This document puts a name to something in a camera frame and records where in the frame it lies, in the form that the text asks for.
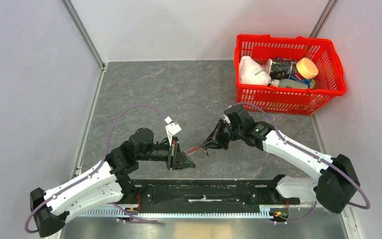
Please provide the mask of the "red black keyring holder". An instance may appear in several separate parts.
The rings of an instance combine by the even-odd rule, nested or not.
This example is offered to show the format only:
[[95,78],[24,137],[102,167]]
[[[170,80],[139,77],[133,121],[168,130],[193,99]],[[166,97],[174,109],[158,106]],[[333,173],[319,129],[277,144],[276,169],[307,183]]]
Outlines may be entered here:
[[187,150],[186,154],[191,155],[191,154],[197,152],[198,150],[202,150],[206,156],[209,156],[208,149],[204,148],[204,147],[200,147],[200,146],[196,146],[196,147],[193,147],[193,148]]

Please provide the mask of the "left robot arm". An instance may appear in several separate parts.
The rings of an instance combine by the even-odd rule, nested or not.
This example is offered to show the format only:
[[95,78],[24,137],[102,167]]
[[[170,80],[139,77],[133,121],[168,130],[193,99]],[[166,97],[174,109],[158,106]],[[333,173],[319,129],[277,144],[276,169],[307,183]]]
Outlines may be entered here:
[[[129,174],[139,168],[140,161],[162,161],[169,170],[195,168],[195,163],[181,150],[176,136],[157,142],[150,129],[140,128],[92,169],[53,189],[32,190],[26,232],[45,238],[89,209],[133,202],[136,188]],[[36,230],[29,229],[30,220],[34,220]]]

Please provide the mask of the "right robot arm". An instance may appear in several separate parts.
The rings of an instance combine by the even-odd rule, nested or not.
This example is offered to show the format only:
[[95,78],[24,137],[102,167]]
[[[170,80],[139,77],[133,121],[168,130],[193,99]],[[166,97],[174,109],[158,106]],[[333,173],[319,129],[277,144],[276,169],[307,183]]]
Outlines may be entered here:
[[229,143],[241,140],[250,147],[276,155],[305,172],[309,179],[282,177],[267,190],[268,199],[279,204],[286,198],[316,200],[333,213],[341,213],[361,192],[351,160],[342,154],[333,157],[313,150],[285,136],[276,125],[255,121],[242,104],[224,111],[213,132],[200,145],[204,150],[227,150]]

